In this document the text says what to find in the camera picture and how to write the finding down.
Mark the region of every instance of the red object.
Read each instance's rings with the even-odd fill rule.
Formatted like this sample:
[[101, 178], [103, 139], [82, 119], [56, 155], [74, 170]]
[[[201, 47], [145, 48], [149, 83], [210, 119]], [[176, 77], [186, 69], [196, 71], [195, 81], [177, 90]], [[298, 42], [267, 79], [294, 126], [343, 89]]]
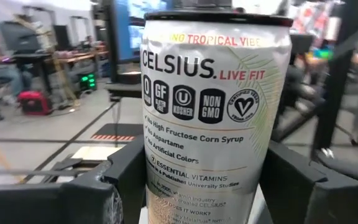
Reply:
[[39, 91], [24, 91], [17, 99], [26, 115], [45, 116], [53, 112], [52, 101]]

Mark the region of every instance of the gray floor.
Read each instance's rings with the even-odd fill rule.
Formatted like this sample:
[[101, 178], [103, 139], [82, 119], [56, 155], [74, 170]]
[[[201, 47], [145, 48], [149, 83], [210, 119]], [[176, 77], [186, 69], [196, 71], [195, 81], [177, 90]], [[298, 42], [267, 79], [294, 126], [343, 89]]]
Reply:
[[[43, 163], [66, 141], [75, 136], [109, 106], [108, 94], [100, 88], [93, 94], [86, 95], [80, 100], [80, 103], [80, 109], [73, 113], [65, 114], [67, 112], [56, 111], [51, 116], [45, 117], [23, 116], [20, 111], [11, 107], [1, 107], [2, 114], [6, 119], [0, 122], [0, 152], [7, 158], [11, 167], [16, 169], [35, 169]], [[122, 101], [121, 109], [120, 123], [142, 123], [140, 100], [125, 98]], [[113, 119], [113, 113], [114, 117], [116, 117], [117, 107], [109, 110], [79, 136], [76, 141], [89, 141], [91, 140], [90, 137], [104, 124], [116, 122]], [[287, 119], [291, 119], [291, 113], [287, 115]], [[352, 115], [342, 112], [337, 123], [344, 129], [349, 130], [351, 121]], [[315, 120], [310, 121], [288, 138], [285, 144], [300, 154], [308, 155], [315, 123]], [[73, 143], [69, 145], [61, 154], [49, 162], [44, 167], [44, 170], [50, 169], [54, 163], [76, 152], [82, 146], [89, 146], [89, 144]], [[358, 162], [358, 147], [352, 147], [349, 142], [349, 136], [342, 131], [336, 130], [332, 150], [336, 157], [340, 159]], [[35, 177], [30, 180], [30, 183], [35, 184], [39, 180], [40, 177]], [[13, 184], [15, 182], [16, 179], [12, 177], [0, 176], [0, 184]], [[258, 213], [258, 207], [262, 202], [263, 195], [258, 192], [252, 218]]]

